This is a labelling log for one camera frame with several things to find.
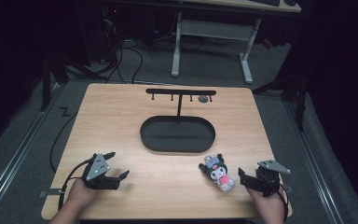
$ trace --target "wire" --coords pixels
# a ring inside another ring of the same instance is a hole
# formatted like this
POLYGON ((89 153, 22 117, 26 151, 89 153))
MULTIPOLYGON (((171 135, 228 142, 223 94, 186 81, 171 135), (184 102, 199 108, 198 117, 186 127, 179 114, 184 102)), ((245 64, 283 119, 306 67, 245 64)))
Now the wire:
POLYGON ((267 182, 267 184, 269 185, 269 187, 278 194, 278 196, 281 198, 282 202, 283 202, 283 209, 284 209, 284 217, 283 217, 283 222, 286 221, 287 219, 287 215, 289 213, 289 196, 287 195, 286 189, 283 187, 283 185, 280 183, 280 187, 282 186, 282 189, 284 190, 285 194, 286 194, 286 198, 287 201, 283 198, 283 196, 281 195, 281 193, 279 192, 279 190, 276 190, 275 188, 273 188, 271 186, 271 184, 267 181, 266 177, 264 175, 261 175, 263 177, 263 179, 267 182))
POLYGON ((66 177, 65 183, 63 183, 62 188, 61 188, 61 190, 60 190, 60 199, 59 199, 59 201, 58 201, 58 210, 60 210, 60 209, 62 208, 63 198, 64 198, 64 196, 65 196, 65 191, 66 191, 68 182, 69 182, 69 180, 73 179, 73 178, 72 178, 72 175, 74 174, 74 172, 75 172, 80 166, 89 163, 91 160, 92 160, 92 158, 91 158, 91 159, 88 159, 88 160, 86 160, 86 161, 83 161, 83 162, 81 162, 80 164, 78 164, 78 166, 75 167, 75 169, 72 170, 72 172, 68 175, 68 177, 66 177))
MULTIPOLYGON (((112 72, 109 74, 109 76, 106 78, 105 83, 108 83, 110 77, 115 73, 115 71, 118 69, 118 67, 121 65, 121 60, 123 59, 123 44, 121 43, 120 46, 120 60, 118 61, 118 63, 116 64, 116 67, 112 70, 112 72)), ((124 81, 124 79, 122 78, 121 74, 119 74, 120 80, 124 81)))
POLYGON ((163 40, 163 39, 166 39, 166 38, 171 38, 172 36, 174 36, 174 35, 172 35, 172 30, 173 30, 173 27, 175 26, 176 17, 177 17, 177 12, 175 12, 175 15, 173 16, 173 22, 172 22, 170 31, 165 36, 163 36, 162 38, 155 39, 156 41, 163 40))
POLYGON ((66 123, 62 126, 62 128, 60 129, 60 131, 58 132, 58 134, 57 134, 57 136, 56 136, 56 138, 55 138, 55 140, 54 140, 53 145, 51 146, 50 155, 49 155, 49 162, 50 162, 50 167, 51 167, 51 169, 53 170, 54 174, 57 172, 57 169, 56 169, 56 168, 54 167, 54 165, 53 165, 53 150, 54 150, 55 145, 57 144, 58 139, 60 138, 60 136, 61 136, 63 130, 66 128, 66 126, 68 126, 69 122, 71 122, 71 120, 77 115, 77 113, 78 113, 78 111, 75 112, 75 114, 74 114, 71 118, 69 118, 69 119, 66 121, 66 123))
POLYGON ((132 85, 133 85, 133 84, 135 84, 135 76, 137 75, 137 73, 141 69, 142 64, 144 63, 144 57, 142 57, 142 54, 140 52, 138 52, 137 50, 135 50, 135 49, 127 49, 127 50, 131 50, 131 51, 137 53, 141 57, 141 63, 139 64, 138 69, 136 69, 135 73, 132 75, 132 85))

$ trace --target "dark background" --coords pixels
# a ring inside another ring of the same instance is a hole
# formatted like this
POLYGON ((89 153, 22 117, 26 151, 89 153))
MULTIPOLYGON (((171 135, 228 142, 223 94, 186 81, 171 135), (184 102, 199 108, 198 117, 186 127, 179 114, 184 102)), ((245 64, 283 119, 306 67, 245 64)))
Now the dark background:
MULTIPOLYGON (((310 74, 308 92, 319 120, 358 193, 358 1, 300 4, 303 14, 328 20, 308 22, 300 30, 296 21, 266 19, 256 42, 293 44, 277 79, 310 74)), ((158 37, 155 30, 165 34, 172 24, 173 12, 137 8, 119 13, 126 35, 149 45, 158 37)), ((30 97, 49 50, 84 65, 109 59, 100 18, 96 5, 0 1, 0 134, 30 97)))

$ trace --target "desk leg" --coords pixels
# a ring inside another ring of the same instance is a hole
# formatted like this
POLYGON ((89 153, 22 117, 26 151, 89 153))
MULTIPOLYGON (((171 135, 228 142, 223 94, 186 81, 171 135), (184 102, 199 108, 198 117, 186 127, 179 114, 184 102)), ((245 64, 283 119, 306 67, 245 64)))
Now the desk leg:
POLYGON ((248 45, 246 46, 246 51, 240 54, 240 60, 242 65, 242 72, 245 76, 245 82, 247 84, 252 84, 253 79, 251 75, 251 71, 249 70, 248 57, 252 49, 252 45, 255 42, 255 36, 257 35, 258 27, 260 26, 261 19, 257 19, 255 21, 255 25, 252 29, 252 32, 249 36, 248 45))
POLYGON ((175 43, 175 51, 173 52, 172 72, 171 72, 171 75, 173 77, 179 76, 181 28, 182 28, 182 12, 178 12, 178 22, 176 23, 176 43, 175 43))

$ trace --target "gray carpet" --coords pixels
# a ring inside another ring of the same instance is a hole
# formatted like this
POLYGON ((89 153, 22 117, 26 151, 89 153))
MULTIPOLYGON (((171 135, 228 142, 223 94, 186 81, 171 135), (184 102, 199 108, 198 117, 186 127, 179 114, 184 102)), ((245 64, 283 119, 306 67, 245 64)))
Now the gray carpet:
MULTIPOLYGON (((167 45, 169 42, 161 43, 153 48, 142 44, 133 48, 143 56, 143 65, 135 80, 254 89, 275 78, 290 49, 290 46, 283 46, 267 50, 263 46, 255 45, 249 58, 254 84, 246 85, 238 56, 210 52, 208 46, 202 46, 205 49, 184 49, 180 76, 173 78, 170 75, 172 46, 162 46, 162 44, 167 45)), ((130 42, 126 45, 131 46, 134 43, 130 42)), ((136 52, 123 50, 123 60, 119 68, 126 83, 131 83, 132 75, 140 62, 141 58, 136 52)), ((99 66, 96 64, 93 69, 98 69, 99 66)), ((55 91, 61 93, 57 95, 55 102, 41 122, 40 129, 34 136, 23 163, 19 170, 15 171, 14 178, 9 180, 10 185, 0 200, 0 223, 48 223, 40 216, 45 201, 40 192, 49 188, 53 178, 48 161, 49 153, 57 134, 70 118, 66 115, 75 114, 87 86, 92 82, 97 81, 88 77, 71 76, 67 85, 55 91), (67 108, 66 114, 63 114, 64 108, 67 108)), ((112 75, 110 82, 120 82, 117 72, 112 75)), ((41 86, 39 83, 35 87, 32 98, 12 118, 10 125, 0 138, 0 176, 21 145, 33 121, 40 116, 41 86)), ((306 145, 310 147, 325 182, 331 189, 331 195, 337 205, 342 223, 358 223, 357 195, 325 139, 323 128, 313 111, 311 99, 307 98, 307 110, 304 117, 305 132, 299 135, 296 125, 293 124, 293 117, 288 113, 291 104, 282 102, 277 93, 268 91, 256 95, 255 99, 276 160, 292 171, 290 175, 282 176, 283 181, 294 189, 294 192, 289 195, 294 213, 288 218, 287 223, 332 223, 303 152, 304 139, 301 136, 305 138, 306 145)), ((53 148, 54 166, 57 166, 60 160, 72 124, 73 121, 63 130, 53 148)), ((251 220, 261 223, 258 218, 251 220)))

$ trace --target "black cable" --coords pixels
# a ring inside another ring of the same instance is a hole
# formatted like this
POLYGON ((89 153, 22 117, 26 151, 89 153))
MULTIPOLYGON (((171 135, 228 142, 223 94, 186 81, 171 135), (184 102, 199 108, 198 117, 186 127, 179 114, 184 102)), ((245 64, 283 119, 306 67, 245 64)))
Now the black cable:
POLYGON ((77 115, 77 112, 75 112, 75 114, 69 118, 66 123, 62 126, 62 128, 60 129, 60 132, 57 134, 55 140, 54 140, 54 143, 53 145, 51 146, 51 149, 50 149, 50 155, 49 155, 49 162, 50 162, 50 167, 51 169, 53 170, 54 174, 56 173, 57 169, 54 167, 53 165, 53 149, 55 148, 55 145, 57 144, 58 142, 58 139, 60 138, 63 130, 66 128, 66 126, 69 124, 69 122, 71 122, 71 120, 77 115))
POLYGON ((132 85, 133 85, 133 84, 135 84, 135 76, 141 69, 142 64, 144 63, 144 57, 142 57, 142 54, 135 49, 127 49, 127 50, 131 50, 131 51, 137 53, 141 57, 141 63, 139 64, 138 69, 136 69, 135 73, 132 75, 132 85))
POLYGON ((72 170, 72 172, 68 175, 68 177, 66 177, 66 180, 65 180, 65 182, 64 182, 64 184, 62 185, 62 188, 61 188, 61 190, 60 190, 60 199, 59 199, 59 201, 58 201, 58 210, 60 210, 60 209, 62 208, 63 198, 64 198, 64 196, 65 196, 65 191, 66 191, 66 188, 68 187, 67 185, 68 185, 69 180, 72 179, 72 175, 74 174, 74 172, 75 172, 80 166, 89 163, 91 160, 92 160, 92 158, 91 158, 91 159, 88 159, 88 160, 86 160, 86 161, 83 161, 83 162, 81 162, 80 164, 78 164, 78 166, 75 167, 75 169, 72 170))
POLYGON ((287 201, 283 198, 283 196, 281 195, 281 193, 279 192, 279 190, 276 190, 275 188, 273 188, 271 186, 271 184, 267 181, 266 177, 263 176, 263 179, 267 182, 267 184, 269 185, 269 187, 275 192, 278 194, 278 196, 281 198, 282 202, 283 202, 283 210, 284 210, 284 217, 283 217, 283 222, 286 221, 287 219, 287 216, 288 216, 288 213, 289 213, 289 196, 287 195, 287 192, 286 192, 286 189, 282 186, 282 184, 280 184, 280 187, 282 186, 282 189, 283 191, 285 192, 286 194, 286 198, 287 198, 287 201))
POLYGON ((118 61, 118 63, 117 63, 117 65, 116 65, 115 69, 113 69, 112 72, 109 74, 109 76, 106 78, 105 83, 108 83, 110 77, 115 73, 115 71, 116 71, 116 70, 118 69, 118 67, 121 65, 122 59, 123 59, 123 44, 120 45, 120 60, 118 61))

